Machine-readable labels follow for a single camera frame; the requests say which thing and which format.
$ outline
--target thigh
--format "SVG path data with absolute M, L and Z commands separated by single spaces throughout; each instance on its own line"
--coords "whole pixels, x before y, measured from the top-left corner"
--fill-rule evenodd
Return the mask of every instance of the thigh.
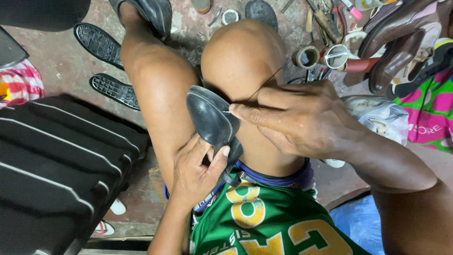
M 283 84 L 285 49 L 269 26 L 240 20 L 220 28 L 206 45 L 201 69 L 207 87 L 231 102 L 256 104 L 256 91 Z M 270 176 L 288 176 L 302 167 L 304 159 L 284 155 L 256 126 L 241 123 L 237 138 L 244 147 L 241 161 Z
M 186 108 L 186 93 L 192 85 L 199 85 L 199 78 L 184 57 L 159 42 L 123 41 L 121 55 L 162 177 L 171 192 L 176 152 L 195 133 Z

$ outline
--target basketball jersey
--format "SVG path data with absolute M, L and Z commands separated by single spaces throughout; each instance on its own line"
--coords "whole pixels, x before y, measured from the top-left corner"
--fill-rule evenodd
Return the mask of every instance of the basketball jersey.
M 225 184 L 212 206 L 193 216 L 196 255 L 369 254 L 335 227 L 309 191 L 242 181 Z

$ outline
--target man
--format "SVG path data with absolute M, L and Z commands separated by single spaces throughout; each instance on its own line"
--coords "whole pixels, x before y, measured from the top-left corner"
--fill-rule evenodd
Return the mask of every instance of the man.
M 199 78 L 149 27 L 168 35 L 169 3 L 111 3 L 126 29 L 121 60 L 169 191 L 148 254 L 367 254 L 313 198 L 308 157 L 347 161 L 371 185 L 388 254 L 452 253 L 451 191 L 411 151 L 357 122 L 329 81 L 283 85 L 283 42 L 254 20 L 220 28 L 201 59 L 207 87 L 241 102 L 230 106 L 243 120 L 236 167 L 256 180 L 218 186 L 230 148 L 213 157 L 195 133 L 185 98 Z M 210 193 L 210 206 L 192 214 Z

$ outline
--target pink marker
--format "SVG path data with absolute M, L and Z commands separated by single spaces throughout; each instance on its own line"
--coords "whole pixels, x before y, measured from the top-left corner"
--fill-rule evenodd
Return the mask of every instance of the pink marker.
M 356 18 L 357 20 L 362 19 L 362 13 L 359 10 L 357 10 L 357 8 L 355 8 L 349 0 L 341 0 L 341 2 L 343 2 L 344 5 L 346 5 L 347 10 L 354 18 Z

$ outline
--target hand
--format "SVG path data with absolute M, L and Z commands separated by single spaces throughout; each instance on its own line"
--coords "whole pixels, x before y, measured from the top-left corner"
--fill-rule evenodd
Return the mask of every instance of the hand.
M 328 80 L 258 91 L 251 108 L 232 104 L 230 112 L 258 126 L 282 153 L 343 160 L 368 130 L 346 110 Z
M 203 201 L 215 188 L 222 171 L 227 167 L 229 146 L 222 147 L 213 157 L 212 146 L 196 133 L 188 143 L 179 150 L 174 163 L 173 192 L 170 199 L 178 200 L 179 206 L 188 209 Z M 208 156 L 211 164 L 203 165 Z

